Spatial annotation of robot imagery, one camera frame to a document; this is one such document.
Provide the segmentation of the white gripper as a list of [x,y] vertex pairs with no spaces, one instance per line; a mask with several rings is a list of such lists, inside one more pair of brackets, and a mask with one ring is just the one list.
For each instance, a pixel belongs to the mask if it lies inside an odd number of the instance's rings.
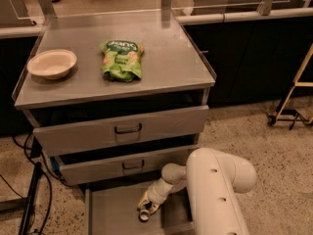
[[173,188],[172,184],[167,183],[162,178],[153,182],[152,185],[149,186],[147,192],[145,192],[139,200],[139,204],[137,206],[137,210],[147,210],[149,209],[150,213],[155,213],[159,205],[163,204],[171,190]]

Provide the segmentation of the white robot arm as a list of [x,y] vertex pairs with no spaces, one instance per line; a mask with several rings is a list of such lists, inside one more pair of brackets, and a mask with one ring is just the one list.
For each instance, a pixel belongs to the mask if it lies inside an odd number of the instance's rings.
[[166,164],[161,177],[142,195],[137,210],[147,221],[169,195],[186,189],[196,235],[249,235],[236,198],[256,184],[246,159],[211,148],[198,148],[184,165]]

